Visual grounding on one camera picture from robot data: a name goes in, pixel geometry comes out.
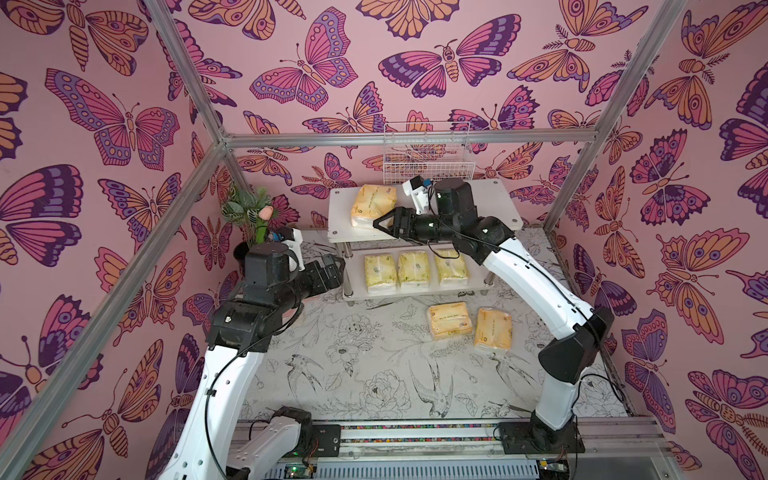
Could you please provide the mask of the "orange tissue pack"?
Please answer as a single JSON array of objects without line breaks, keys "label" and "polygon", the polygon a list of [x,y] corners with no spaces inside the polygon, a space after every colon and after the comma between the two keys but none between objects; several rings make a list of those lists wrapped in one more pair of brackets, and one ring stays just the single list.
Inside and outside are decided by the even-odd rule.
[{"label": "orange tissue pack", "polygon": [[473,322],[465,302],[432,305],[427,309],[427,323],[434,340],[470,334]]},{"label": "orange tissue pack", "polygon": [[373,221],[395,208],[396,188],[387,185],[363,185],[356,195],[350,212],[354,228],[373,229]]},{"label": "orange tissue pack", "polygon": [[474,347],[507,351],[512,347],[513,320],[501,310],[480,308],[477,312]]}]

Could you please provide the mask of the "yellow green tissue pack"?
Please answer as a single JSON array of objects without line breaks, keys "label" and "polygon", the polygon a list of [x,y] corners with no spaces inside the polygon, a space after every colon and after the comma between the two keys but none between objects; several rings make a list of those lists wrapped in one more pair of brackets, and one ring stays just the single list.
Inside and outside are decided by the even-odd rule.
[{"label": "yellow green tissue pack", "polygon": [[460,252],[443,248],[433,255],[440,287],[464,287],[469,283],[469,270]]},{"label": "yellow green tissue pack", "polygon": [[403,289],[427,288],[431,283],[431,266],[426,251],[403,252],[398,257],[398,280]]},{"label": "yellow green tissue pack", "polygon": [[389,294],[397,290],[397,267],[389,253],[364,257],[366,290],[369,294]]}]

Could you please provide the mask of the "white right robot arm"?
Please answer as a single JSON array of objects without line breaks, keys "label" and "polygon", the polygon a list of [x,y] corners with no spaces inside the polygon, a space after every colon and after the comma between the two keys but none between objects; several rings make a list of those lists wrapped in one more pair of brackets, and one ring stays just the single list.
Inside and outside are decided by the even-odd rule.
[{"label": "white right robot arm", "polygon": [[609,333],[613,313],[565,289],[500,219],[479,215],[468,182],[430,183],[416,176],[403,190],[412,207],[398,206],[376,217],[375,229],[412,243],[451,242],[510,286],[548,328],[553,339],[538,354],[545,372],[543,391],[523,440],[540,452],[563,447],[577,434],[573,408],[581,380]]}]

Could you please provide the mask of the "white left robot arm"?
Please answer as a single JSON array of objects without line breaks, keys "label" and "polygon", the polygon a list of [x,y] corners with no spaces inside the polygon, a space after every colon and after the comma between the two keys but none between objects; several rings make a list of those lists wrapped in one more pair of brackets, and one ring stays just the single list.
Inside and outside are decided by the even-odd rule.
[{"label": "white left robot arm", "polygon": [[246,444],[232,449],[240,409],[271,341],[286,333],[305,300],[339,288],[343,258],[304,262],[299,239],[249,246],[234,257],[242,281],[214,312],[200,384],[162,479],[261,479],[282,458],[309,458],[318,445],[310,413],[281,407]]}]

